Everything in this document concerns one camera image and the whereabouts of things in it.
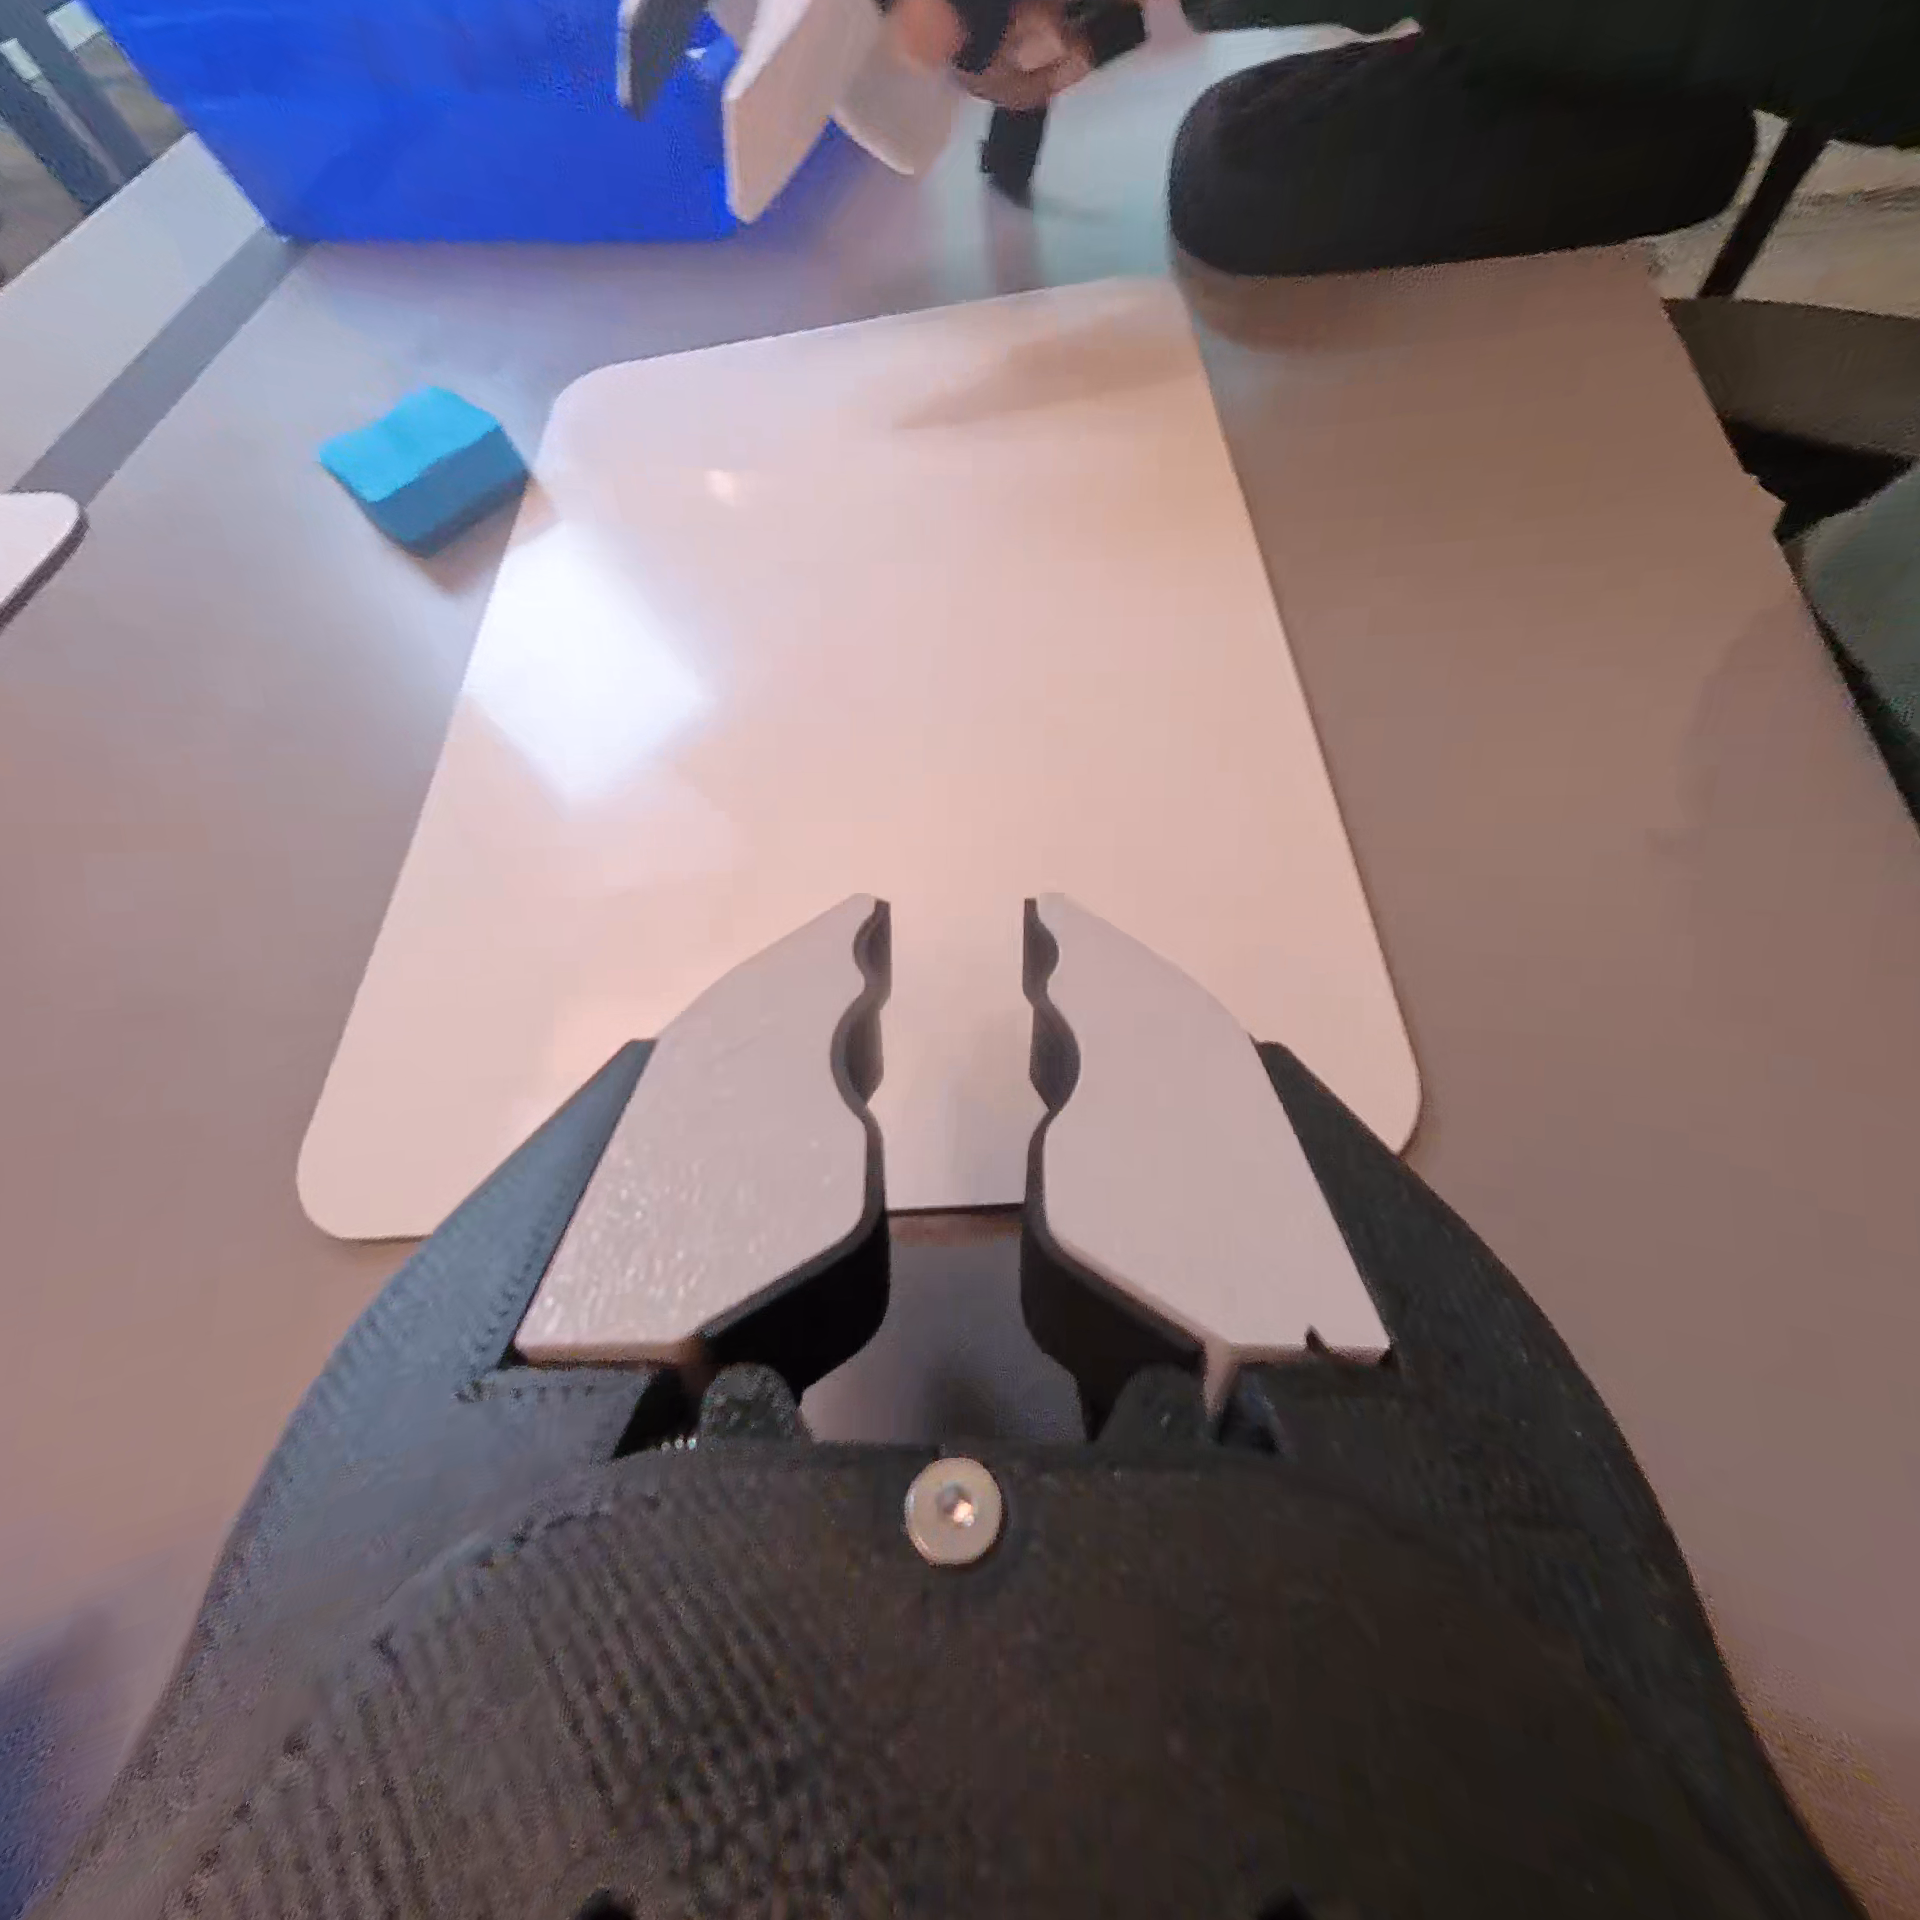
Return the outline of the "white whiteboard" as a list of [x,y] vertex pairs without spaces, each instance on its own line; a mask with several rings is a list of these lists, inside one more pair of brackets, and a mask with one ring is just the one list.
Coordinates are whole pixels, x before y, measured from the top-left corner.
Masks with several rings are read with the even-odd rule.
[[892,1206],[1010,1206],[1043,894],[1412,1141],[1420,1067],[1175,281],[588,373],[308,1121],[304,1214],[426,1235],[622,1043],[848,895],[892,904]]

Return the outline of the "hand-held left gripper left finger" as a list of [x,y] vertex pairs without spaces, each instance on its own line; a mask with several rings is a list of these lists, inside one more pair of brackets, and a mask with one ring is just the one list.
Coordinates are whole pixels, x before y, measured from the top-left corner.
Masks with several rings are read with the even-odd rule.
[[678,1011],[519,1321],[519,1355],[686,1367],[846,1262],[885,1214],[890,994],[890,902],[848,895]]

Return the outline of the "person's right hand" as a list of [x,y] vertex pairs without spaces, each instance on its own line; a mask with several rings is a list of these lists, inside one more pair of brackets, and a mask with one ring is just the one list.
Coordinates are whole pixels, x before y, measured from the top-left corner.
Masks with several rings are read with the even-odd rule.
[[887,15],[958,15],[958,85],[995,107],[1028,112],[1078,86],[1096,65],[1085,29],[1054,2],[896,2]]

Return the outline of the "green sweatshirt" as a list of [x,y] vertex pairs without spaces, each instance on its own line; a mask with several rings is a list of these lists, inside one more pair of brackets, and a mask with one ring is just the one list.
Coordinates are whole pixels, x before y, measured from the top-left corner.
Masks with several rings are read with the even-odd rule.
[[1800,551],[1800,585],[1855,710],[1917,817],[1917,553],[1838,518]]

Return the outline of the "blue whiteboard eraser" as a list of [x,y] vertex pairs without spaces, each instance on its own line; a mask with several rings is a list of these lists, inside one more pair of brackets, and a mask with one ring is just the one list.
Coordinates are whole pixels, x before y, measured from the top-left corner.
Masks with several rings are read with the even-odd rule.
[[399,551],[429,559],[519,502],[531,467],[501,421],[445,389],[419,389],[389,413],[317,448],[320,467]]

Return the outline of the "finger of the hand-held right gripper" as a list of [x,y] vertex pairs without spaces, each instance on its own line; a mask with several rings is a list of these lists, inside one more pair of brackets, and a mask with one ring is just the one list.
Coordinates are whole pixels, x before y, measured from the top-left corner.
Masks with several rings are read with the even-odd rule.
[[965,48],[958,15],[878,15],[835,93],[835,126],[896,175],[924,175],[954,135]]
[[872,2],[730,5],[735,62],[724,85],[726,205],[755,223],[783,192],[879,48]]

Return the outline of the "blue plastic bin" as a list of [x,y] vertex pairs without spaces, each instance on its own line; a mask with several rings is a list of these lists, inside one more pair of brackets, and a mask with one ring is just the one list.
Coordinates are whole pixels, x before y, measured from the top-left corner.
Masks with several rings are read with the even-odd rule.
[[735,41],[668,5],[638,114],[614,2],[103,2],[90,11],[278,235],[312,243],[690,243],[740,229]]

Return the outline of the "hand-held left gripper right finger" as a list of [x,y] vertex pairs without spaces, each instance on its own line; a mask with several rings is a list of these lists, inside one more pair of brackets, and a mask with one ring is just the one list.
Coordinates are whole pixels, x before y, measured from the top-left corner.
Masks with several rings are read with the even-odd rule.
[[1024,904],[1028,1326],[1095,1398],[1126,1377],[1090,1326],[1085,1359],[1046,1318],[1093,1303],[1123,1347],[1166,1341],[1220,1413],[1238,1371],[1320,1345],[1379,1362],[1390,1331],[1252,1035],[1139,937],[1060,894]]

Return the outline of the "black office chair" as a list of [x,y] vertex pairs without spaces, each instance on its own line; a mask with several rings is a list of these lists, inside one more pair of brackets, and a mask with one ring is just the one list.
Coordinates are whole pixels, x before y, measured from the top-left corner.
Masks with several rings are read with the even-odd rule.
[[1916,467],[1917,322],[1742,299],[1743,278],[1832,135],[1790,121],[1696,291],[1667,302],[1740,465],[1792,546]]

